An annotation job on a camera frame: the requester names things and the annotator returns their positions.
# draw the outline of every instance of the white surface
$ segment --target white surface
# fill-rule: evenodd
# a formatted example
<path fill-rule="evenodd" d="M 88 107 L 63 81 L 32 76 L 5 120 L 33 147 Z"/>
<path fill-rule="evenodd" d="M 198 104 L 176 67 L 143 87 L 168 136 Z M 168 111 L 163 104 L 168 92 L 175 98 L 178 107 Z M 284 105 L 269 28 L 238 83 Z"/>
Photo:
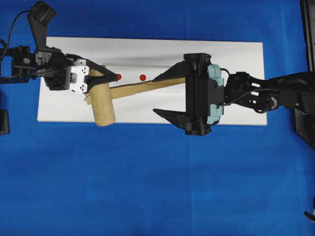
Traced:
<path fill-rule="evenodd" d="M 48 37 L 47 45 L 62 49 L 64 53 L 77 54 L 122 75 L 110 83 L 119 86 L 140 82 L 145 74 L 152 80 L 169 67 L 183 60 L 185 53 L 208 53 L 211 62 L 226 68 L 230 73 L 246 71 L 264 79 L 262 43 L 215 42 L 148 39 L 110 39 Z M 185 111 L 185 85 L 160 88 L 113 100 L 117 122 L 168 123 L 152 109 Z M 38 121 L 94 122 L 92 107 L 84 101 L 83 94 L 67 91 L 49 91 L 41 79 Z M 266 125 L 266 114 L 231 105 L 225 107 L 220 124 Z"/>

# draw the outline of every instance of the blue background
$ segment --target blue background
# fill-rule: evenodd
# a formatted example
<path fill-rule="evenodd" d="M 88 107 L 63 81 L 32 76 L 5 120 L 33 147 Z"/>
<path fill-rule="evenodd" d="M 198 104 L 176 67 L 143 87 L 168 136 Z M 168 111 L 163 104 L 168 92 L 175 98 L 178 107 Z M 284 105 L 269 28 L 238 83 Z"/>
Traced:
<path fill-rule="evenodd" d="M 58 12 L 49 36 L 259 41 L 266 78 L 307 70 L 298 0 L 47 2 Z M 33 4 L 1 1 L 0 38 Z M 19 44 L 34 48 L 25 16 L 12 35 Z M 0 90 L 11 124 L 0 137 L 0 235 L 315 233 L 303 215 L 315 153 L 292 111 L 269 113 L 264 127 L 189 137 L 171 125 L 39 123 L 39 80 Z"/>

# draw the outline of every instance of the black clamp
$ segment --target black clamp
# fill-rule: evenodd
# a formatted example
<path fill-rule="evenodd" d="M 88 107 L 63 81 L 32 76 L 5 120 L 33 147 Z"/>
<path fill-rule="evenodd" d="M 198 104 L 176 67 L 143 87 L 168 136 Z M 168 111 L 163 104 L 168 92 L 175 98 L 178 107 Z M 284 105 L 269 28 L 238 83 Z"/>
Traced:
<path fill-rule="evenodd" d="M 206 53 L 184 54 L 184 61 L 157 76 L 153 82 L 185 77 L 186 112 L 153 109 L 187 135 L 206 135 L 211 132 L 207 124 L 210 104 L 224 102 L 224 88 L 209 78 L 208 66 L 211 56 Z"/>
<path fill-rule="evenodd" d="M 67 58 L 72 59 L 74 61 L 78 60 L 78 59 L 84 59 L 78 55 L 74 55 L 74 54 L 67 54 L 66 55 Z M 104 76 L 85 76 L 85 80 L 86 83 L 88 84 L 88 92 L 95 86 L 95 85 L 100 85 L 100 84 L 105 84 L 105 83 L 109 83 L 109 82 L 114 82 L 114 81 L 118 81 L 118 75 L 112 71 L 110 71 L 109 69 L 106 69 L 105 67 L 96 64 L 95 62 L 88 60 L 88 59 L 84 59 L 86 61 L 86 66 L 88 66 L 93 70 L 98 71 L 99 73 L 102 73 Z"/>

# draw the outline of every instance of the wooden handle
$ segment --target wooden handle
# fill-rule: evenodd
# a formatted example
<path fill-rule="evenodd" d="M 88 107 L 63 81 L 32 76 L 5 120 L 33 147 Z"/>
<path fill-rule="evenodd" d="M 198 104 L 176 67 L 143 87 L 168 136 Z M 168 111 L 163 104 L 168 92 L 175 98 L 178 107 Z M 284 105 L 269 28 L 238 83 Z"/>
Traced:
<path fill-rule="evenodd" d="M 173 85 L 179 85 L 185 83 L 185 78 L 178 78 L 178 79 L 171 79 L 171 80 L 164 80 L 158 82 L 152 81 L 145 81 L 136 84 L 128 84 L 128 85 L 121 85 L 116 87 L 111 87 L 111 97 L 112 99 L 131 96 L 141 92 L 147 92 L 155 89 L 160 89 L 164 87 L 169 87 Z M 91 105 L 91 100 L 89 94 L 86 96 L 86 102 L 88 105 Z"/>
<path fill-rule="evenodd" d="M 98 71 L 91 70 L 90 75 L 102 76 Z M 95 85 L 90 90 L 90 101 L 93 108 L 95 123 L 98 126 L 107 126 L 115 122 L 113 100 L 108 83 Z"/>

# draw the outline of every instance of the red dot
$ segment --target red dot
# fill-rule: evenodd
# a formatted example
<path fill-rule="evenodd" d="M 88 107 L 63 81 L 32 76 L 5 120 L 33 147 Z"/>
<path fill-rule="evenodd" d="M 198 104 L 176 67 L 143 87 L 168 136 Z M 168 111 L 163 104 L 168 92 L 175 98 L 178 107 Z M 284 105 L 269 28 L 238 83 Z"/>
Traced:
<path fill-rule="evenodd" d="M 139 78 L 141 81 L 145 81 L 147 79 L 147 76 L 146 75 L 140 75 Z"/>

